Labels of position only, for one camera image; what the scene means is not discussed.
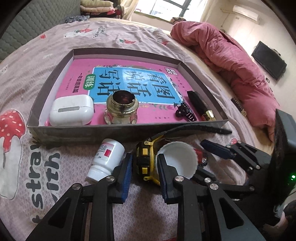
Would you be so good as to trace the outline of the red black lighter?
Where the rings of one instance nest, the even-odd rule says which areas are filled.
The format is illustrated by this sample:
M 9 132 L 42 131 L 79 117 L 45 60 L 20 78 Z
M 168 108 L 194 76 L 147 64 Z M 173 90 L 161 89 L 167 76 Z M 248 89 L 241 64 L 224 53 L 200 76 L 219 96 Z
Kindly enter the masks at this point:
M 196 154 L 197 154 L 197 158 L 198 158 L 198 166 L 204 167 L 207 166 L 208 164 L 208 154 L 206 152 L 203 152 L 201 150 L 198 149 L 194 149 Z

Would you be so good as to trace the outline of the yellow black wrist watch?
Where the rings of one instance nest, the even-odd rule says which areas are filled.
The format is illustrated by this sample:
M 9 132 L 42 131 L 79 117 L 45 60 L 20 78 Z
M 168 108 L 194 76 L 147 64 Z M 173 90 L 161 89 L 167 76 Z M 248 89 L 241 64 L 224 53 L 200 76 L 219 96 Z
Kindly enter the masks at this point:
M 218 133 L 220 135 L 232 134 L 231 130 L 211 126 L 209 124 L 187 123 L 185 125 L 156 133 L 152 137 L 146 138 L 137 144 L 135 153 L 135 171 L 141 181 L 152 181 L 156 185 L 160 185 L 156 171 L 156 153 L 154 151 L 154 146 L 157 142 L 167 138 L 167 135 L 180 131 L 201 131 L 207 133 Z

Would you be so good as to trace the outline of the white plastic bottle cap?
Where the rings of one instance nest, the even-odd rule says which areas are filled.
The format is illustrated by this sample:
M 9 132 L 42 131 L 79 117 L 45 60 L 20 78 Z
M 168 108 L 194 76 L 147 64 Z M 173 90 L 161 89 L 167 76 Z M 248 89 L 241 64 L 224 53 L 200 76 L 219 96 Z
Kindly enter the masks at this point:
M 155 156 L 154 170 L 158 176 L 157 157 L 159 154 L 165 156 L 167 165 L 176 168 L 177 173 L 191 179 L 198 166 L 198 156 L 195 149 L 184 142 L 170 142 L 159 149 Z

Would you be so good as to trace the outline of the black gold lipstick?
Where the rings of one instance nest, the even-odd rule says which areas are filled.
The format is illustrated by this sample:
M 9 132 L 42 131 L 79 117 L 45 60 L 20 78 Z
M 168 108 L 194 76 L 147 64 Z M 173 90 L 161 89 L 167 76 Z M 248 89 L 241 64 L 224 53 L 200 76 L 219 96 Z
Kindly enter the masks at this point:
M 196 112 L 203 121 L 216 121 L 213 111 L 196 91 L 187 91 L 187 95 Z

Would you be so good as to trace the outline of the black hair claw clip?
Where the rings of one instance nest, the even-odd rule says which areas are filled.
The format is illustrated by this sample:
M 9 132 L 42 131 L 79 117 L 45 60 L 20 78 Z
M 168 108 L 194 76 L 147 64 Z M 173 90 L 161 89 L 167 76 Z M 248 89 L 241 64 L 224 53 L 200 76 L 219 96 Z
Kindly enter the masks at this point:
M 176 110 L 175 115 L 177 118 L 186 118 L 190 122 L 197 121 L 195 114 L 192 112 L 190 107 L 185 102 L 182 102 L 178 106 L 178 109 Z

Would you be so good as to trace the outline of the white pill bottle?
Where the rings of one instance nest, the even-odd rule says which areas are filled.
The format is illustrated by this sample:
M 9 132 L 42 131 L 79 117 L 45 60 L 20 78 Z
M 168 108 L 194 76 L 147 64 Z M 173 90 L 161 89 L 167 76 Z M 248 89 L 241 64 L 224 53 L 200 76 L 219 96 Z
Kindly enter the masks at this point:
M 111 175 L 114 168 L 120 164 L 124 153 L 125 148 L 120 142 L 105 138 L 93 158 L 86 178 L 92 181 L 100 181 Z

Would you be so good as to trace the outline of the pink strawberry bed sheet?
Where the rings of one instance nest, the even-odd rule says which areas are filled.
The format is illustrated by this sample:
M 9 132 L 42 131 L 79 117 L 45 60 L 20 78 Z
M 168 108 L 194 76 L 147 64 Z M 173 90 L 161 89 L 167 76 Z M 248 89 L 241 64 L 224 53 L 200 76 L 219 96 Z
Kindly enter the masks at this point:
M 28 127 L 30 110 L 45 81 L 59 62 L 78 48 L 131 49 L 184 61 L 222 106 L 229 117 L 225 126 L 232 134 L 202 132 L 183 141 L 194 147 L 203 138 L 221 144 L 233 138 L 255 144 L 254 130 L 231 103 L 227 83 L 163 30 L 120 21 L 57 25 L 1 63 L 1 142 L 9 147 L 1 149 L 1 164 L 8 166 L 1 169 L 1 221 L 15 240 L 25 240 L 72 184 L 86 182 L 91 159 L 102 140 L 111 135 L 106 128 L 53 129 L 40 141 L 29 130 L 20 137 L 8 132 L 10 114 L 20 114 L 22 126 Z

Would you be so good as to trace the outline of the pink blue workbook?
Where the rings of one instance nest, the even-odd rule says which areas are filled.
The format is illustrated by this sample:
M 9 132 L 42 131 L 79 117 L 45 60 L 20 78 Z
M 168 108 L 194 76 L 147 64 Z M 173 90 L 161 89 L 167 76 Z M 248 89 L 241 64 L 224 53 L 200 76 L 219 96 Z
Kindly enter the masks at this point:
M 134 94 L 139 102 L 137 123 L 185 123 L 176 117 L 181 102 L 189 103 L 193 88 L 177 67 L 107 58 L 73 58 L 56 80 L 50 96 L 85 94 L 93 99 L 91 125 L 104 125 L 107 97 L 118 90 Z

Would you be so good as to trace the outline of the red crumpled duvet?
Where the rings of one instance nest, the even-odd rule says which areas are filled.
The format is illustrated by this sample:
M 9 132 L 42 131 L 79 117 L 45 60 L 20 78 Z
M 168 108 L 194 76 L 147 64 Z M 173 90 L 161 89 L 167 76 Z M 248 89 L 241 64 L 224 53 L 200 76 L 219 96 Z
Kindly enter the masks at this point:
M 231 87 L 253 127 L 266 128 L 274 140 L 275 113 L 280 108 L 263 72 L 232 37 L 207 22 L 179 22 L 171 37 L 192 49 Z

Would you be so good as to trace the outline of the shallow grey cardboard box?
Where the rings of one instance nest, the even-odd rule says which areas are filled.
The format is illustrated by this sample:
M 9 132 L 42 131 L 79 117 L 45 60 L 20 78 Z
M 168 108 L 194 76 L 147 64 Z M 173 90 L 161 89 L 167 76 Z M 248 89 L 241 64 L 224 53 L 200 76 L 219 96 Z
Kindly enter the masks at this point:
M 228 117 L 182 61 L 114 48 L 71 50 L 53 69 L 27 127 L 42 144 L 141 142 L 198 131 L 228 135 Z

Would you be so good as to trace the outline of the gold glass jar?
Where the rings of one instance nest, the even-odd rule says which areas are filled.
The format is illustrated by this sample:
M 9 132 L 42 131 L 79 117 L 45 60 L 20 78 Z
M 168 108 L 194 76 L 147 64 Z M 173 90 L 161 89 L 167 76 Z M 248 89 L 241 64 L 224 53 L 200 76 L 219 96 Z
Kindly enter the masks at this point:
M 128 125 L 137 123 L 139 102 L 127 90 L 118 90 L 107 98 L 104 120 L 108 125 Z

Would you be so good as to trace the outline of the white earbuds case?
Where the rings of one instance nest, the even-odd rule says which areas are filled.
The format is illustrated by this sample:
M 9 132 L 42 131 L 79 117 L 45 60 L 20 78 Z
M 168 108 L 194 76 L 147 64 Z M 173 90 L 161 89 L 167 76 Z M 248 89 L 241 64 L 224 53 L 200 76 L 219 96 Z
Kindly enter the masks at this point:
M 86 94 L 59 97 L 49 113 L 51 126 L 84 126 L 94 116 L 94 103 Z

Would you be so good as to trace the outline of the white air conditioner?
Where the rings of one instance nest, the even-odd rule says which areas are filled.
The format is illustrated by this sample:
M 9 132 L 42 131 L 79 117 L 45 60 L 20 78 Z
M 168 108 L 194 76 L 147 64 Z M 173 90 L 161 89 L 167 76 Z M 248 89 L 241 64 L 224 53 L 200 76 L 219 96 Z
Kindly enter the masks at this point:
M 259 21 L 259 15 L 253 11 L 250 11 L 248 9 L 245 9 L 243 7 L 240 7 L 240 6 L 237 6 L 237 5 L 234 5 L 233 6 L 233 12 L 236 13 L 236 14 L 240 14 L 240 15 L 243 15 L 255 22 L 258 22 Z

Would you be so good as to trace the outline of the folded clothes pile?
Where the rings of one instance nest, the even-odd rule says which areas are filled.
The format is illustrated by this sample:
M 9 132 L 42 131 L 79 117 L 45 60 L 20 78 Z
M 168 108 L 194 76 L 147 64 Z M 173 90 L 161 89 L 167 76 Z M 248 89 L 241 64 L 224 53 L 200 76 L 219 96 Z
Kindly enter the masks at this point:
M 81 0 L 80 11 L 90 18 L 122 18 L 120 1 Z

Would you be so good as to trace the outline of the grey quilted headboard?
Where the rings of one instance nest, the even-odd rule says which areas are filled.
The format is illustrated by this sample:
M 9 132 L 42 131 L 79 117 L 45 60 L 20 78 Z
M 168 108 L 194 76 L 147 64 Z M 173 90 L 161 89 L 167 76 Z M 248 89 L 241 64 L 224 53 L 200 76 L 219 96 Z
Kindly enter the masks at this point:
M 71 16 L 80 15 L 80 1 L 27 1 L 1 30 L 1 61 L 16 49 Z

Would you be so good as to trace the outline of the black wall television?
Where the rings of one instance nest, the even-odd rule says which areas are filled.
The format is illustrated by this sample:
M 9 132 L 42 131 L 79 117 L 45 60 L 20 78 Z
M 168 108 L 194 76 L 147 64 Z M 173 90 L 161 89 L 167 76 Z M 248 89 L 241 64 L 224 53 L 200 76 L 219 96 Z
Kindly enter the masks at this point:
M 287 63 L 273 49 L 259 41 L 251 56 L 275 80 L 285 73 Z

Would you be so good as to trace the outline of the window with dark frame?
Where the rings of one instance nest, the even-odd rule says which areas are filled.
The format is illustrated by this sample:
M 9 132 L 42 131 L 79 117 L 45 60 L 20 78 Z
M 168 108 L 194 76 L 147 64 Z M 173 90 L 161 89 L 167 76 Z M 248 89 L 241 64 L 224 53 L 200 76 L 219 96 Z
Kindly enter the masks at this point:
M 207 0 L 142 0 L 138 1 L 135 10 L 166 21 L 173 17 L 199 21 L 207 3 Z

